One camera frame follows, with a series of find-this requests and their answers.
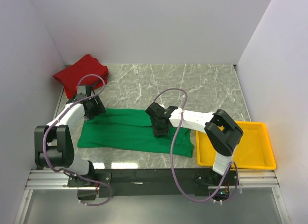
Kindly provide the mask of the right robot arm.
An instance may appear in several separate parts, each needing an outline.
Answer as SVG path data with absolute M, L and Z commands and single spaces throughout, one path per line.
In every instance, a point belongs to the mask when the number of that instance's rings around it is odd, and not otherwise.
M 145 112 L 150 116 L 155 137 L 166 135 L 169 127 L 178 126 L 205 133 L 216 151 L 211 179 L 217 185 L 227 181 L 226 170 L 244 132 L 226 111 L 218 109 L 214 113 L 202 113 L 176 106 L 163 108 L 155 103 Z

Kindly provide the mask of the green t shirt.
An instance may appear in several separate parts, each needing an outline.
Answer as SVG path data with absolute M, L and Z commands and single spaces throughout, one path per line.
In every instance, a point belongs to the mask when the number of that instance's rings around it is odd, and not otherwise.
M 77 146 L 169 154 L 176 129 L 170 127 L 169 134 L 154 137 L 150 117 L 144 110 L 109 108 L 106 113 L 84 122 Z

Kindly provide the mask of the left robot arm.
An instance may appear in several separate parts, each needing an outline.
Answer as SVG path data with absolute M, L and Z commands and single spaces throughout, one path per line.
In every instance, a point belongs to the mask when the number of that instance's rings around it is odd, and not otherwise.
M 70 99 L 53 121 L 35 128 L 35 164 L 41 168 L 53 166 L 56 172 L 68 171 L 79 175 L 84 186 L 93 185 L 96 182 L 93 163 L 75 156 L 70 131 L 81 117 L 88 121 L 105 112 L 99 96 L 79 103 L 75 97 Z

